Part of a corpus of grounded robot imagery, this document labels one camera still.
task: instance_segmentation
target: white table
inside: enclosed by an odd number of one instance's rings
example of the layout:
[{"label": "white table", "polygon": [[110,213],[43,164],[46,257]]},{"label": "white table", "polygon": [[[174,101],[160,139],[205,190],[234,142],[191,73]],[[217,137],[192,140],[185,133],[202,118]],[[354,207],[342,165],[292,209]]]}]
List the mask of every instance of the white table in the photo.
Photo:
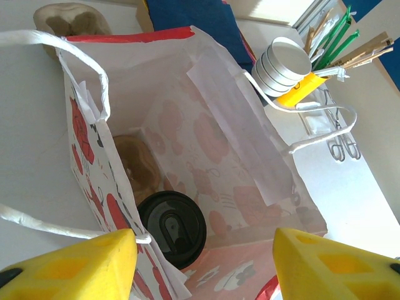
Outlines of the white table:
[{"label": "white table", "polygon": [[[34,28],[33,12],[56,2],[0,0],[0,31]],[[105,15],[114,33],[140,31],[133,7],[91,5]],[[274,36],[299,39],[287,27],[250,21],[240,21],[239,27],[256,54]],[[44,221],[97,230],[69,168],[61,68],[40,46],[0,49],[0,58],[1,202]],[[266,112],[288,144],[306,137],[298,116],[270,107]],[[399,254],[395,238],[400,227],[364,159],[337,164],[322,143],[298,151],[294,160],[327,221],[328,237],[388,256]],[[1,220],[0,226],[0,268],[78,241]]]}]

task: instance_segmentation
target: red bag edge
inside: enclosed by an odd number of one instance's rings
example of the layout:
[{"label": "red bag edge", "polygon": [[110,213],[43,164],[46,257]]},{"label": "red bag edge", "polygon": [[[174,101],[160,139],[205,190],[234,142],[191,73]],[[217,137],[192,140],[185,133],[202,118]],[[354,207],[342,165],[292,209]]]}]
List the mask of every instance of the red bag edge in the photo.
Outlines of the red bag edge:
[{"label": "red bag edge", "polygon": [[139,34],[113,36],[68,36],[69,42],[80,43],[150,43],[167,39],[187,39],[194,35],[190,27],[179,27]]}]

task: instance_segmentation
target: yellow holder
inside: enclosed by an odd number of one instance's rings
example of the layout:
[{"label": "yellow holder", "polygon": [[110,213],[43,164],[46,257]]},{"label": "yellow holder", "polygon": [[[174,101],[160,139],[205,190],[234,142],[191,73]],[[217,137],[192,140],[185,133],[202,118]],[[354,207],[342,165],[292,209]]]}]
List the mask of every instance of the yellow holder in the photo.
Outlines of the yellow holder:
[{"label": "yellow holder", "polygon": [[308,74],[302,81],[296,84],[288,93],[277,98],[277,101],[283,106],[293,107],[316,88],[324,83],[328,78],[321,78],[314,73]]}]

